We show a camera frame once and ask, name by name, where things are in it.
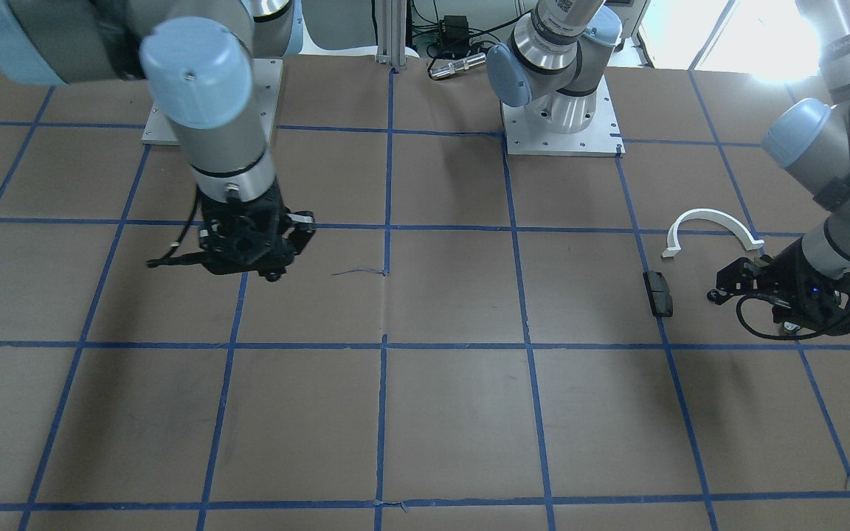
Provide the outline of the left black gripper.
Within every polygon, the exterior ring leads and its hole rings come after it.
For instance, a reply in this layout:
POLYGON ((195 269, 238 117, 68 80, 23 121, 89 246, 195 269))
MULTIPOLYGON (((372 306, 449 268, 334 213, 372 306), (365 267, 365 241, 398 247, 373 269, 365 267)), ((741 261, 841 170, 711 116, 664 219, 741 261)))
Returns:
POLYGON ((738 258, 719 270, 714 287, 706 293, 713 305, 735 296, 756 294, 781 302, 792 316, 805 316, 813 287, 812 266, 802 244, 790 244, 764 268, 748 258, 738 258))

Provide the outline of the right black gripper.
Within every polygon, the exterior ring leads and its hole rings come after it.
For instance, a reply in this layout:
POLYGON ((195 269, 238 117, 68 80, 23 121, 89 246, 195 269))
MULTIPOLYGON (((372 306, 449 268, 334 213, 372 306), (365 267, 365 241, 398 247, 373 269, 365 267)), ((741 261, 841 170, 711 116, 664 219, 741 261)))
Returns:
POLYGON ((289 212, 277 184, 253 201, 223 203, 200 195, 200 205, 208 232, 202 265, 216 275, 253 271, 267 282, 280 281, 317 232, 314 213, 289 212))

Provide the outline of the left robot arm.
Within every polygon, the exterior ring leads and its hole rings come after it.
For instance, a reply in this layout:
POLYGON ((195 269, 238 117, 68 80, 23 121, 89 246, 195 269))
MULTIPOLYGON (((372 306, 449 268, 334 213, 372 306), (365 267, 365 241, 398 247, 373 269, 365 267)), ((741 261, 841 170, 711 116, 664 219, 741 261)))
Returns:
MULTIPOLYGON (((762 147, 829 216, 776 257, 725 266, 708 299, 715 305, 763 300, 777 322, 819 329, 850 317, 850 1, 796 7, 818 37, 831 103, 797 102, 766 132, 762 147)), ((553 95, 588 97, 619 26, 601 1, 539 1, 516 21, 508 41, 490 49, 491 86, 513 108, 553 95)))

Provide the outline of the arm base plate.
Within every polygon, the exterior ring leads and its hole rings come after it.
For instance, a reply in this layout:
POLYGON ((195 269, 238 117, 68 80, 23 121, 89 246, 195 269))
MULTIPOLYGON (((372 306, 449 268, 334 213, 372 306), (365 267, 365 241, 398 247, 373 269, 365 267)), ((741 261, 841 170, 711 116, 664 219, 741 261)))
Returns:
MULTIPOLYGON (((266 141, 271 144, 276 123, 277 104, 280 99, 281 80, 283 80, 284 64, 280 58, 255 58, 253 61, 253 80, 255 88, 253 94, 256 99, 256 108, 260 112, 260 123, 266 141)), ((161 108, 153 100, 151 111, 142 134, 142 143, 145 145, 161 145, 161 147, 178 147, 171 125, 163 115, 161 108)))
POLYGON ((522 107, 500 104, 507 153, 616 157, 626 152, 607 80, 583 97, 553 93, 522 107))

